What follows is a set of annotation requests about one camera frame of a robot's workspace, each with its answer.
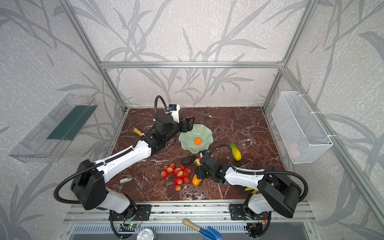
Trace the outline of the red green fake apple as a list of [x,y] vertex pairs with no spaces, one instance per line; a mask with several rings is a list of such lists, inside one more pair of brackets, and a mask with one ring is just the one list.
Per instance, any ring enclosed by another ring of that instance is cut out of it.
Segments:
[[196,167],[200,167],[202,164],[201,164],[201,158],[196,158],[195,160],[194,160],[194,165],[196,166]]

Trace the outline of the yellow orange fake mango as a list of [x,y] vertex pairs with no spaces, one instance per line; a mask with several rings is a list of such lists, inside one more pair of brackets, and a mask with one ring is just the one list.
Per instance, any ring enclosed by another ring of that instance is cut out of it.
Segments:
[[198,177],[197,177],[197,175],[194,175],[194,177],[193,177],[193,180],[192,180],[192,184],[194,185],[194,186],[198,186],[200,183],[201,183],[201,179],[198,179]]

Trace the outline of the small orange fake fruit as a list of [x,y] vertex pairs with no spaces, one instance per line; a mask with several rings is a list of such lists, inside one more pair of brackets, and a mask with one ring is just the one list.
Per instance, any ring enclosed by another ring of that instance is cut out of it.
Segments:
[[200,138],[195,138],[194,143],[199,146],[202,143],[202,140]]

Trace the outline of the dark fake avocado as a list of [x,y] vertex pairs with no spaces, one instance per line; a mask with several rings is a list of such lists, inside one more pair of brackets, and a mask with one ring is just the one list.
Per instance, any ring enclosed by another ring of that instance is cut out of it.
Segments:
[[190,165],[193,165],[195,160],[196,160],[196,156],[188,156],[188,157],[185,157],[181,160],[181,164],[184,165],[184,166],[190,166]]

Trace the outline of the red fake cherry bunch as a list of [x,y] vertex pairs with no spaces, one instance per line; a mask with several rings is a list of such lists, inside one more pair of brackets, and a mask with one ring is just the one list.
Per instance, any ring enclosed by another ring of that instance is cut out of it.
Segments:
[[174,163],[165,165],[161,172],[161,178],[165,180],[172,180],[174,183],[175,191],[179,192],[183,189],[183,185],[187,185],[190,182],[190,168],[186,168],[184,165],[177,166]]

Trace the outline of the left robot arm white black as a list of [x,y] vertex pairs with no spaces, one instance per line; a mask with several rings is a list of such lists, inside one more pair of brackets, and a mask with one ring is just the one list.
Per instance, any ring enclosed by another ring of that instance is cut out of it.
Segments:
[[106,184],[121,171],[165,148],[177,134],[191,131],[194,121],[194,117],[175,121],[172,115],[163,115],[132,146],[94,163],[81,162],[75,174],[58,184],[54,198],[65,204],[81,204],[85,210],[103,208],[119,214],[127,211],[133,206],[131,200]]

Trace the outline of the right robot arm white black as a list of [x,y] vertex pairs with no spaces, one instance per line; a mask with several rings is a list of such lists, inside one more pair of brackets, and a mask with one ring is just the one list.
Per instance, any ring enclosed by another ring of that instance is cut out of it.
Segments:
[[212,179],[219,184],[242,186],[257,190],[246,198],[243,204],[245,214],[275,211],[283,217],[292,218],[297,204],[304,200],[309,191],[307,181],[300,175],[280,171],[269,166],[265,170],[247,170],[233,165],[220,165],[211,155],[204,155],[196,167],[199,180]]

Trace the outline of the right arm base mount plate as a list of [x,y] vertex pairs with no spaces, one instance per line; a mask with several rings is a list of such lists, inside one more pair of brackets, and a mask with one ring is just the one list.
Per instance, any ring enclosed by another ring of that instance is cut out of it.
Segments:
[[269,218],[269,212],[262,212],[261,214],[256,214],[250,210],[250,208],[243,207],[243,204],[230,204],[229,211],[231,215],[231,220],[233,221],[264,221]]

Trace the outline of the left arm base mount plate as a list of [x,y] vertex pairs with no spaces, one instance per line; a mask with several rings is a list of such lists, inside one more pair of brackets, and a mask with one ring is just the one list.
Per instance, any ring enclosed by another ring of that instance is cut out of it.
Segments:
[[114,211],[110,213],[109,220],[115,221],[149,221],[151,214],[151,205],[131,205],[123,213],[119,214]]

